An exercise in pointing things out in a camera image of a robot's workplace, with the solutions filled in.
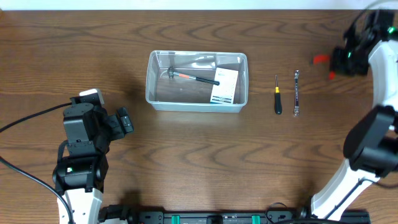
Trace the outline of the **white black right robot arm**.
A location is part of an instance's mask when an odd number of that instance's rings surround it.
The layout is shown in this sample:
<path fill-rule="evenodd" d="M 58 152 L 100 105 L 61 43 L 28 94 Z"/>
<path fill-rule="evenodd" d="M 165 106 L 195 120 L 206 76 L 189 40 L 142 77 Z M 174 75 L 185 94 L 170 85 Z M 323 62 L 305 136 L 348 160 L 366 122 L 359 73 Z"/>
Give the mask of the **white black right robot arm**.
<path fill-rule="evenodd" d="M 372 184 L 397 171 L 397 41 L 378 42 L 369 54 L 373 108 L 348 133 L 344 160 L 334 176 L 310 199 L 308 216 L 340 220 L 349 205 Z"/>

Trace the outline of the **red handled pliers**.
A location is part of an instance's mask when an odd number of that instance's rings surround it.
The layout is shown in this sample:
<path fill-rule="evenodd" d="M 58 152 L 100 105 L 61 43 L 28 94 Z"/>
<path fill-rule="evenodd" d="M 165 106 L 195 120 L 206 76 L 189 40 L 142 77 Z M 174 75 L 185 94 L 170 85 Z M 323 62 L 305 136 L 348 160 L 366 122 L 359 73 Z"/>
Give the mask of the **red handled pliers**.
<path fill-rule="evenodd" d="M 314 65 L 319 64 L 319 63 L 327 63 L 327 62 L 331 62 L 331 56 L 327 55 L 327 54 L 319 54 L 316 55 L 312 58 L 312 63 Z M 336 76 L 335 71 L 333 71 L 332 69 L 330 69 L 329 74 L 328 74 L 328 78 L 330 80 L 334 80 Z"/>

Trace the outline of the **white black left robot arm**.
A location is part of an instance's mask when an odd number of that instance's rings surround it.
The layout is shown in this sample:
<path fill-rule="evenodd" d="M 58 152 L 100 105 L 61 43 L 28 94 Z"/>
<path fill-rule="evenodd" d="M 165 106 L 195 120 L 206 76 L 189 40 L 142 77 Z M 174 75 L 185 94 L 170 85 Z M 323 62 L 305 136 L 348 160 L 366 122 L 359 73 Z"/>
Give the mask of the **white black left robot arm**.
<path fill-rule="evenodd" d="M 74 223 L 98 223 L 108 171 L 106 158 L 112 141 L 133 133 L 127 109 L 121 107 L 109 115 L 98 93 L 71 98 L 63 111 L 66 140 L 58 149 L 53 171 L 55 190 L 61 195 L 60 223 L 67 223 L 71 211 Z"/>

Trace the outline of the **white blue cardboard box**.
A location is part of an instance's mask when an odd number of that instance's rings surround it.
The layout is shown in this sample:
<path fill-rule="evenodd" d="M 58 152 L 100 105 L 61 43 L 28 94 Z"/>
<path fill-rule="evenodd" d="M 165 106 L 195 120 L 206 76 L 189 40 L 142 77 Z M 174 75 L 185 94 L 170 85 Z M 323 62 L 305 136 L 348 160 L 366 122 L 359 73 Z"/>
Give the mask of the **white blue cardboard box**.
<path fill-rule="evenodd" d="M 226 68 L 217 68 L 215 81 L 218 81 L 220 84 L 213 86 L 210 103 L 233 104 L 237 80 L 238 71 Z"/>

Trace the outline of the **small black orange hammer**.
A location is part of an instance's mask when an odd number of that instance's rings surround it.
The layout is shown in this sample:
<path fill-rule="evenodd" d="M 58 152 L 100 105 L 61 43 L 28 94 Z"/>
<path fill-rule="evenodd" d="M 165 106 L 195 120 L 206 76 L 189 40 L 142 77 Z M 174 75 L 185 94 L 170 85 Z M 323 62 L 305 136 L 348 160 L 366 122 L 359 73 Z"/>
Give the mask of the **small black orange hammer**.
<path fill-rule="evenodd" d="M 187 74 L 184 74 L 184 73 L 179 73 L 179 72 L 176 72 L 172 67 L 170 67 L 167 70 L 167 75 L 169 76 L 169 78 L 180 77 L 180 78 L 186 78 L 186 79 L 195 80 L 195 81 L 198 81 L 198 82 L 208 83 L 208 84 L 211 84 L 211 85 L 216 85 L 216 86 L 220 85 L 219 81 L 210 80 L 210 79 L 207 79 L 207 78 L 196 77 L 196 76 L 192 76 L 192 75 L 187 75 Z"/>

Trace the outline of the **clear plastic container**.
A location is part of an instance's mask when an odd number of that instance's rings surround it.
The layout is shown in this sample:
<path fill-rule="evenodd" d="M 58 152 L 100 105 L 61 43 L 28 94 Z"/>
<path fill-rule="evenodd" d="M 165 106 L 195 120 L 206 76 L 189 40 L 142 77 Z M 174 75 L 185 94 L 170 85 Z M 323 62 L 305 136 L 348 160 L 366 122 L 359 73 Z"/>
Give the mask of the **clear plastic container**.
<path fill-rule="evenodd" d="M 214 85 L 169 78 L 167 70 L 215 80 L 217 68 L 238 71 L 233 104 L 210 103 Z M 155 110 L 238 113 L 248 102 L 248 58 L 244 53 L 155 50 L 147 66 L 146 100 Z"/>

